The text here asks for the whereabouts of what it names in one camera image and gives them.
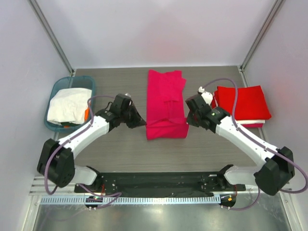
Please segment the pink t shirt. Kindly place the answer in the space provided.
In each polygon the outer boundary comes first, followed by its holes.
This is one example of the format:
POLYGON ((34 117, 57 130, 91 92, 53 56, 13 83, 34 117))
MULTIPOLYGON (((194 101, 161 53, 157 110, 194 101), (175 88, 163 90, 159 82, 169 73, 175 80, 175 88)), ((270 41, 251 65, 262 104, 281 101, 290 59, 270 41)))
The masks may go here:
POLYGON ((189 125, 186 122, 183 90, 186 79, 179 70, 160 73, 148 72, 146 103, 146 137, 185 139, 189 125))

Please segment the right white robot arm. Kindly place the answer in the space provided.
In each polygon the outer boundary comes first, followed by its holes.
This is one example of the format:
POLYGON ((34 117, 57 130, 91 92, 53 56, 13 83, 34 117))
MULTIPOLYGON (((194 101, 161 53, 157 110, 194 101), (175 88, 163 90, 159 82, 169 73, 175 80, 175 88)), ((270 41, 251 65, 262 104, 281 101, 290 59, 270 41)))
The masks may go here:
POLYGON ((202 127, 227 139, 256 164, 255 167, 231 165, 223 170, 217 178, 220 189, 226 191, 235 184, 254 185, 274 196, 295 175, 294 167, 285 160, 293 159, 293 153, 287 147, 279 149, 234 123, 232 116, 224 109, 211 108, 202 94, 196 94, 185 102, 189 108, 189 125, 202 127))

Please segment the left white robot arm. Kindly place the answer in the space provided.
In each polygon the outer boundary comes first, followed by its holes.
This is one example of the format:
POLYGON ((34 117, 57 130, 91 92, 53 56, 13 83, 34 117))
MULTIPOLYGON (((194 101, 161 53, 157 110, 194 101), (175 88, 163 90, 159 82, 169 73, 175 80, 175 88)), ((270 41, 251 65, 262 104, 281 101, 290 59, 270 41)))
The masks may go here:
POLYGON ((99 191, 103 186, 101 173, 89 166, 77 166, 76 157, 96 139, 108 134, 122 123, 128 128, 146 125, 128 93, 116 95, 106 108, 95 114, 90 113, 90 116, 88 123, 70 135, 57 141, 48 139, 43 144, 37 171, 44 176, 47 194, 55 193, 55 190, 50 191, 49 181, 54 183, 56 188, 64 188, 74 183, 86 192, 99 191))

